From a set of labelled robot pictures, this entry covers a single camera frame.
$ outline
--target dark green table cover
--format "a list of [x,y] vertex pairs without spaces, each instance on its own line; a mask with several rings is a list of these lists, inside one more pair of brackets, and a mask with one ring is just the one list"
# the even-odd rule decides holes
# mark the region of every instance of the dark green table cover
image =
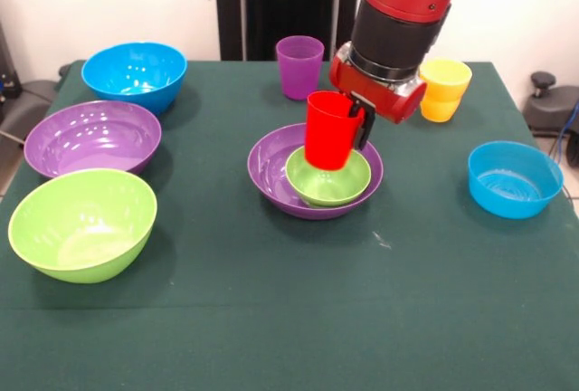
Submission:
[[[52,111],[93,100],[80,68]],[[579,389],[579,224],[563,196],[526,221],[471,200],[475,146],[533,143],[493,66],[472,70],[451,122],[377,122],[379,190],[309,222],[247,175],[260,137],[305,119],[275,63],[191,62],[142,174],[154,231],[98,285],[52,280],[10,250],[10,214],[43,182],[23,164],[0,204],[0,389]]]

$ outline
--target red cup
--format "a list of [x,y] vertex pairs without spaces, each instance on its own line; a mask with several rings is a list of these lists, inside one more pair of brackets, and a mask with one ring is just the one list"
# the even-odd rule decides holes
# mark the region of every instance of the red cup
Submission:
[[353,102],[339,92],[316,91],[308,95],[306,122],[306,160],[327,171],[344,167],[358,129],[364,122],[364,111],[348,117]]

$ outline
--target bowl rim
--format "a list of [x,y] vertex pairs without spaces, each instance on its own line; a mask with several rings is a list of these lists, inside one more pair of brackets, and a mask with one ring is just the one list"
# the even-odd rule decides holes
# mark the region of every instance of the bowl rim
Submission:
[[[559,187],[557,188],[557,190],[550,195],[547,196],[543,196],[539,199],[531,199],[531,200],[521,200],[521,199],[516,199],[512,196],[504,196],[501,194],[498,194],[497,192],[495,192],[492,189],[489,189],[488,187],[486,187],[477,176],[474,175],[473,173],[473,169],[472,169],[472,159],[474,157],[476,157],[476,153],[478,151],[480,151],[481,149],[485,148],[485,147],[495,147],[496,145],[508,145],[511,147],[522,147],[525,148],[527,150],[532,150],[533,152],[541,155],[543,157],[543,159],[546,161],[547,165],[551,168],[555,169],[555,172],[557,173],[557,175],[559,176],[558,178],[558,183],[559,183]],[[489,142],[485,142],[484,144],[480,144],[478,146],[476,146],[469,154],[469,160],[468,160],[468,167],[469,167],[469,175],[471,177],[473,177],[477,183],[479,185],[481,185],[482,187],[485,188],[485,190],[489,191],[492,195],[494,196],[499,196],[501,199],[505,199],[507,201],[511,201],[514,203],[544,203],[544,202],[549,202],[551,201],[555,196],[557,196],[559,194],[559,192],[561,192],[561,189],[563,189],[563,185],[565,183],[565,177],[563,176],[563,171],[561,170],[561,167],[559,165],[556,164],[556,162],[550,158],[547,154],[545,154],[543,151],[541,151],[540,149],[536,148],[536,147],[532,147],[528,144],[523,144],[521,142],[516,142],[513,140],[491,140]]]
[[359,151],[357,151],[357,150],[354,149],[353,152],[354,152],[354,153],[357,153],[358,156],[361,157],[361,159],[362,159],[362,161],[363,161],[363,165],[364,165],[364,167],[366,168],[366,170],[367,170],[367,172],[368,172],[368,174],[369,174],[369,175],[368,175],[368,179],[367,179],[367,181],[366,181],[365,184],[364,184],[364,187],[362,187],[362,188],[361,188],[359,191],[357,191],[355,194],[346,196],[346,197],[341,198],[341,199],[320,200],[320,199],[317,199],[317,198],[311,198],[310,196],[306,195],[306,194],[303,192],[303,190],[301,190],[299,187],[297,187],[297,186],[294,184],[294,182],[291,181],[291,178],[290,178],[290,176],[288,175],[288,163],[290,162],[291,158],[294,157],[298,152],[300,152],[300,151],[305,151],[305,147],[306,147],[305,145],[302,145],[302,146],[294,149],[294,150],[291,152],[291,154],[289,154],[289,156],[288,156],[288,158],[287,158],[287,160],[286,160],[286,164],[285,164],[286,178],[288,179],[289,185],[295,189],[295,191],[298,193],[298,195],[305,196],[305,197],[308,198],[308,200],[313,199],[313,200],[316,200],[316,201],[318,201],[318,202],[320,202],[320,203],[323,202],[323,203],[324,203],[323,206],[326,206],[326,207],[337,207],[337,206],[345,205],[345,204],[348,204],[348,203],[354,201],[356,198],[358,198],[360,195],[362,195],[362,194],[364,193],[364,191],[366,190],[366,188],[370,185],[370,182],[372,181],[372,167],[370,167],[370,164],[369,164],[368,161],[365,159],[365,157],[362,156],[362,154],[360,154]]
[[[113,173],[115,173],[115,175],[131,177],[133,180],[137,180],[137,183],[140,183],[142,186],[144,186],[145,191],[149,194],[149,196],[151,196],[153,198],[153,211],[151,212],[150,221],[147,221],[148,229],[146,229],[146,231],[143,233],[143,235],[141,235],[136,242],[132,243],[129,247],[126,247],[126,248],[123,248],[122,250],[117,251],[117,253],[113,257],[109,257],[106,260],[100,260],[100,261],[97,261],[97,262],[94,262],[91,264],[86,264],[83,266],[58,266],[58,267],[57,266],[47,266],[45,264],[41,264],[41,263],[38,263],[36,261],[28,259],[20,251],[18,251],[18,249],[16,247],[14,247],[14,238],[13,238],[14,219],[17,217],[17,215],[20,212],[20,209],[24,205],[24,203],[26,203],[27,201],[32,199],[32,197],[34,195],[36,195],[36,193],[39,190],[42,190],[43,188],[46,188],[46,187],[51,187],[56,182],[65,181],[70,176],[83,176],[83,175],[87,175],[87,174],[94,173],[97,171],[99,171],[99,172],[102,172],[102,171],[113,172]],[[28,264],[30,264],[31,266],[33,266],[35,268],[44,269],[46,271],[52,271],[52,272],[84,271],[84,270],[88,270],[88,269],[93,269],[95,267],[99,267],[102,264],[105,264],[107,262],[112,262],[113,260],[116,260],[124,253],[127,253],[128,251],[130,251],[131,249],[136,247],[138,244],[140,244],[148,236],[148,234],[151,232],[151,230],[153,229],[153,225],[154,225],[155,220],[157,218],[157,209],[158,209],[158,205],[157,205],[157,196],[155,195],[155,191],[141,177],[136,176],[134,174],[131,174],[130,172],[121,171],[120,169],[112,169],[112,168],[107,168],[107,167],[106,168],[105,167],[95,167],[95,168],[91,168],[91,169],[83,169],[81,171],[74,171],[74,172],[70,172],[69,174],[64,174],[63,176],[58,176],[52,180],[47,181],[46,183],[44,183],[42,185],[36,187],[31,192],[29,192],[28,195],[26,195],[24,197],[24,199],[16,206],[16,208],[12,212],[12,215],[10,216],[10,221],[8,222],[8,230],[7,230],[8,231],[8,242],[10,243],[10,248],[22,261],[27,262]]]
[[57,115],[62,114],[63,112],[66,112],[68,110],[76,110],[79,107],[83,107],[83,106],[89,106],[91,104],[106,104],[106,105],[113,105],[113,103],[125,103],[130,105],[131,108],[135,108],[137,110],[139,110],[141,113],[149,116],[151,119],[153,119],[153,123],[155,124],[155,132],[157,132],[158,135],[158,139],[155,142],[155,145],[153,146],[153,148],[147,153],[147,155],[145,157],[143,157],[140,161],[136,162],[133,166],[128,167],[127,171],[130,171],[131,169],[134,169],[135,167],[139,166],[141,163],[143,163],[143,161],[147,160],[149,157],[152,157],[153,154],[155,154],[155,151],[157,151],[157,149],[159,148],[159,145],[161,144],[161,140],[163,138],[163,128],[161,127],[161,122],[159,121],[159,119],[157,118],[157,116],[152,113],[150,110],[139,106],[138,104],[135,103],[128,103],[127,101],[120,101],[120,100],[93,100],[93,101],[85,101],[83,103],[79,103],[79,104],[74,104],[72,106],[69,106],[67,108],[64,109],[60,109],[57,110],[55,112],[53,112],[51,115],[49,115],[48,117],[44,118],[42,121],[40,121],[38,124],[36,124],[32,130],[30,130],[30,133],[28,133],[28,136],[26,137],[26,140],[24,141],[24,159],[26,160],[26,163],[32,167],[32,169],[34,169],[36,172],[38,172],[39,174],[41,174],[42,176],[46,176],[48,178],[56,178],[58,176],[63,176],[63,175],[67,175],[67,174],[52,174],[49,173],[43,169],[41,169],[40,167],[36,166],[36,164],[34,164],[31,161],[31,157],[29,155],[29,153],[32,151],[30,149],[30,144],[28,144],[28,142],[30,141],[30,137],[34,135],[34,133],[38,132],[38,129],[45,124],[46,122],[49,122],[51,119],[53,119],[54,117],[56,117]]
[[96,53],[94,53],[89,59],[86,60],[86,62],[82,65],[81,68],[81,77],[82,77],[82,81],[84,81],[84,83],[91,88],[93,91],[97,91],[100,92],[101,94],[105,94],[108,95],[110,97],[117,97],[122,95],[123,97],[126,98],[131,98],[131,97],[138,97],[138,96],[142,96],[142,93],[135,93],[135,94],[121,94],[120,92],[109,92],[109,91],[103,91],[98,89],[97,87],[95,87],[94,85],[92,85],[91,83],[89,83],[89,81],[87,80],[86,76],[85,76],[85,70],[87,65],[90,63],[90,61],[92,61],[94,58],[96,58],[97,56],[99,56],[100,54],[103,54],[105,52],[109,52],[113,49],[117,49],[119,47],[124,47],[127,45],[135,45],[135,44],[151,44],[151,45],[159,45],[161,47],[166,47],[167,49],[173,50],[177,53],[179,53],[179,55],[181,56],[181,58],[183,59],[183,63],[185,64],[185,66],[183,67],[183,70],[181,71],[181,73],[179,74],[178,77],[176,77],[173,81],[171,81],[168,85],[166,86],[162,86],[160,88],[155,88],[152,91],[146,92],[146,94],[154,94],[155,92],[164,90],[165,88],[168,88],[170,86],[173,86],[174,84],[176,84],[178,81],[180,81],[181,79],[183,79],[183,77],[185,76],[185,73],[187,72],[187,67],[188,67],[188,62],[187,62],[187,58],[185,57],[185,55],[183,54],[183,52],[181,52],[180,50],[176,49],[175,47],[173,47],[172,45],[169,44],[164,44],[164,43],[156,43],[154,41],[134,41],[134,42],[130,42],[130,43],[120,43],[120,44],[115,44],[115,45],[111,45],[110,47],[107,47],[106,49],[102,49]]
[[[280,205],[283,205],[284,207],[292,209],[293,211],[302,211],[302,210],[304,210],[304,207],[301,207],[301,206],[295,205],[295,204],[290,204],[290,203],[283,203],[279,199],[277,199],[275,196],[269,194],[268,191],[265,190],[265,188],[263,188],[261,186],[261,184],[259,184],[257,182],[257,180],[253,177],[252,167],[250,165],[250,161],[252,159],[252,154],[255,153],[255,151],[257,150],[257,147],[259,145],[261,145],[262,141],[264,141],[270,135],[273,135],[275,133],[280,133],[284,129],[291,129],[291,128],[297,128],[297,127],[305,128],[306,123],[305,122],[298,122],[298,123],[294,123],[294,124],[288,124],[287,126],[282,126],[282,127],[277,128],[277,129],[274,129],[274,130],[270,131],[269,133],[263,135],[260,139],[258,139],[258,141],[253,145],[253,147],[250,150],[249,155],[247,157],[247,172],[248,172],[249,177],[250,177],[251,181],[253,182],[253,184],[258,188],[258,190],[264,196],[268,197],[269,199],[274,200],[276,203],[279,203]],[[328,211],[336,211],[336,210],[340,210],[340,209],[341,210],[349,210],[351,208],[356,207],[357,205],[361,205],[362,203],[364,203],[364,201],[366,201],[368,198],[370,198],[370,196],[372,196],[374,194],[374,192],[378,189],[378,187],[380,187],[380,185],[382,184],[382,180],[384,179],[384,163],[382,162],[382,158],[380,157],[380,153],[375,148],[375,146],[372,145],[372,143],[370,141],[367,141],[366,145],[369,146],[370,149],[376,153],[378,160],[380,161],[380,168],[377,170],[376,176],[375,176],[375,178],[377,179],[376,184],[369,191],[368,195],[364,196],[364,197],[359,196],[358,198],[356,198],[354,201],[352,201],[350,203],[347,203],[344,205],[339,205],[336,207],[308,207],[308,212],[311,212],[312,214],[317,214],[317,213],[324,214],[324,213],[327,213]]]

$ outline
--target plastic cup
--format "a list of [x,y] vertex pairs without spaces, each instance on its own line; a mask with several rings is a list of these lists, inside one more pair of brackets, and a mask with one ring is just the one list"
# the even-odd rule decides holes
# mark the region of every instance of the plastic cup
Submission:
[[311,36],[294,35],[276,45],[281,91],[292,100],[305,100],[318,88],[324,44]]
[[306,160],[326,171],[341,169],[354,147],[364,111],[348,117],[352,101],[334,91],[316,91],[308,96]]
[[420,66],[420,76],[427,84],[420,103],[422,116],[432,122],[451,119],[469,87],[469,66],[452,59],[431,59]]

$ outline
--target small green bowl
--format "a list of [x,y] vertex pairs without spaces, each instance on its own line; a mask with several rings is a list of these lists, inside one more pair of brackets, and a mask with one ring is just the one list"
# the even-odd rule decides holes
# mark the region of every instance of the small green bowl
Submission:
[[300,147],[286,161],[289,184],[308,205],[338,207],[354,201],[370,184],[372,170],[357,151],[352,151],[346,165],[337,171],[317,169],[305,158]]
[[8,239],[16,255],[57,280],[101,282],[137,258],[156,216],[155,192],[138,176],[87,169],[34,189],[14,210]]

